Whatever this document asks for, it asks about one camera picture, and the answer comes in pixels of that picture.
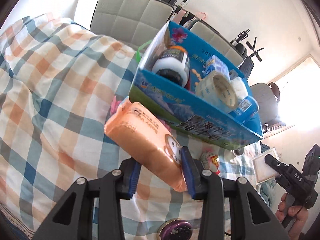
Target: bed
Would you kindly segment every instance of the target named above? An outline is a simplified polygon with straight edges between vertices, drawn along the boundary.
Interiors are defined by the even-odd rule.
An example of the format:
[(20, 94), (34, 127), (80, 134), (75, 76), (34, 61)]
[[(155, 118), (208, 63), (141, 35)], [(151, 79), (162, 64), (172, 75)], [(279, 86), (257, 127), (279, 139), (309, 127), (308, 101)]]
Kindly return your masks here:
[[(114, 97), (129, 92), (137, 62), (121, 42), (95, 35), (68, 18), (23, 18), (0, 37), (0, 210), (19, 239), (31, 239), (46, 215), (79, 177), (103, 177), (130, 156), (104, 135)], [(194, 158), (211, 150), (220, 174), (246, 177), (255, 186), (251, 158), (172, 134)], [(125, 239), (156, 239), (167, 220), (191, 222), (197, 239), (202, 202), (178, 193), (142, 167), (137, 192), (121, 201)], [(97, 239), (97, 210), (93, 239)], [(230, 231), (228, 201), (226, 231)]]

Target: green strap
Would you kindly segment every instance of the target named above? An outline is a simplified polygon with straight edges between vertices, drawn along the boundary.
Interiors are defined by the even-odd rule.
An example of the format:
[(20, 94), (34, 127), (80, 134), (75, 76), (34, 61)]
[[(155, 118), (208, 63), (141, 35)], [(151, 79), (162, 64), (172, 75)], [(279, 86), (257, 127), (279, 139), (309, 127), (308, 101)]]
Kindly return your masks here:
[(152, 42), (152, 40), (147, 41), (145, 44), (142, 44), (142, 45), (138, 48), (138, 50), (137, 50), (137, 52), (136, 52), (136, 60), (137, 60), (138, 63), (139, 63), (140, 60), (141, 60), (140, 50), (144, 49), (144, 47), (146, 47), (147, 45), (149, 45), (151, 42)]

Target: wall outlet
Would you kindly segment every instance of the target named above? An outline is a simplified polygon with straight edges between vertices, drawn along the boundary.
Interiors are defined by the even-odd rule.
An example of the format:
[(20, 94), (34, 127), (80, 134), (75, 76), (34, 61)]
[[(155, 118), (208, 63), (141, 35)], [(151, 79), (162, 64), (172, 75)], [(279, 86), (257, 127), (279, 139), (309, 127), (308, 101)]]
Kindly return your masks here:
[(278, 153), (279, 161), (282, 162), (282, 153)]

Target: qr code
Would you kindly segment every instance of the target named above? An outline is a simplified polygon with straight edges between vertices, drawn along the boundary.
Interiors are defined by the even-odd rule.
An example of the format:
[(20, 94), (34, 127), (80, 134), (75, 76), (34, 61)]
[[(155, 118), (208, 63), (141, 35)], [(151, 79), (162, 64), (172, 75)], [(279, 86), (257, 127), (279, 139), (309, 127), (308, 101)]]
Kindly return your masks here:
[(239, 104), (239, 108), (241, 109), (242, 112), (245, 112), (250, 106), (252, 106), (252, 104), (250, 103), (250, 101), (248, 99), (243, 100)]

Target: purple round lid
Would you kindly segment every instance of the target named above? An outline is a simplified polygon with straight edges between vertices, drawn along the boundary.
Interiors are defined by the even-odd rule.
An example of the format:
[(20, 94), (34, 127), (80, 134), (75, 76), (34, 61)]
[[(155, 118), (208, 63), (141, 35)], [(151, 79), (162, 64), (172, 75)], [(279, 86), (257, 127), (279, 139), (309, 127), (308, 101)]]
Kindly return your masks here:
[(158, 231), (158, 240), (189, 240), (192, 226), (183, 219), (173, 219), (164, 223)]

